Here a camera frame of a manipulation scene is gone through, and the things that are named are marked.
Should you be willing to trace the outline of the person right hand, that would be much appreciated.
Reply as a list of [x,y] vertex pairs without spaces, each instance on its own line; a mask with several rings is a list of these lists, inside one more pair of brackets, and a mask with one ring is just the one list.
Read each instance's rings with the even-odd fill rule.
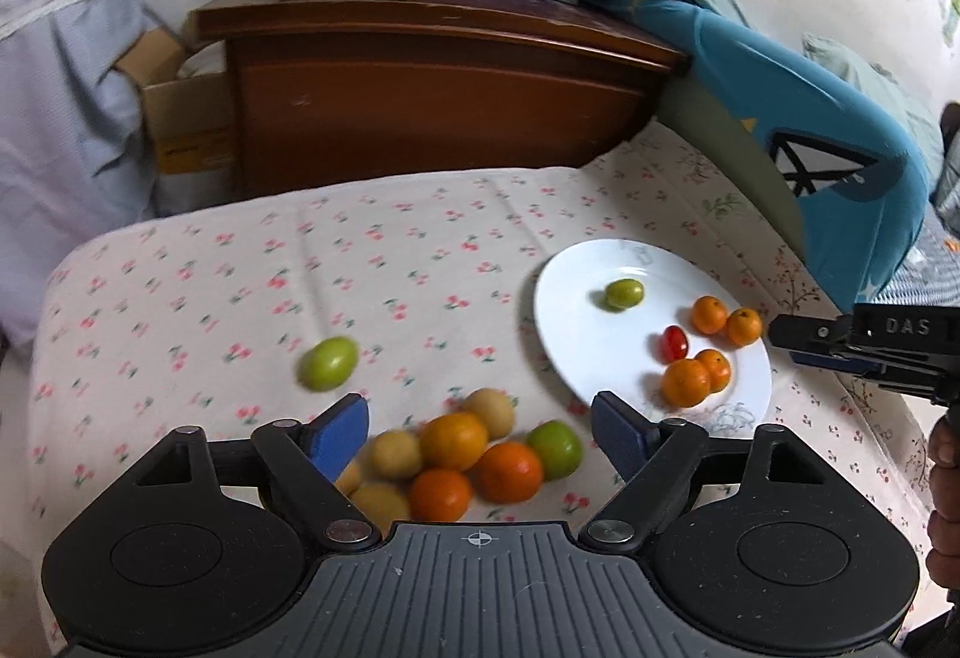
[[960,468],[958,433],[947,419],[940,419],[929,437],[929,490],[934,510],[929,518],[931,552],[926,559],[929,575],[937,585],[958,590],[960,585]]

